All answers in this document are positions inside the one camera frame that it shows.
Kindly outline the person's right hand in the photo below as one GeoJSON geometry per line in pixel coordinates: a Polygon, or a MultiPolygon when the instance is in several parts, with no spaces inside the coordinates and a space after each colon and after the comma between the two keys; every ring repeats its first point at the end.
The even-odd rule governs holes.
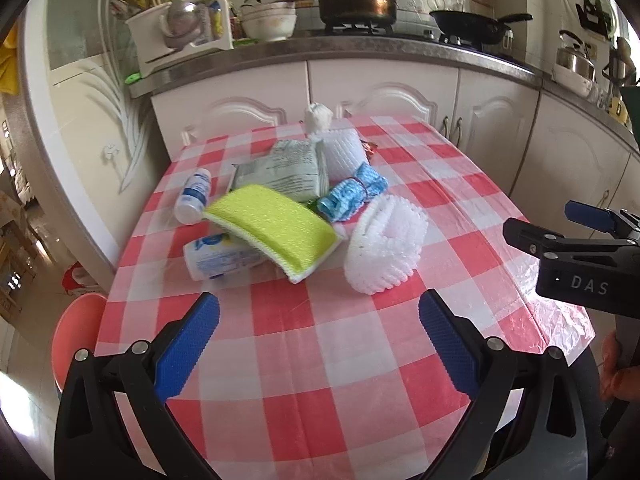
{"type": "Polygon", "coordinates": [[[638,402],[640,400],[640,370],[638,366],[619,367],[620,344],[616,333],[606,336],[602,344],[600,396],[603,401],[613,399],[638,402]]]}

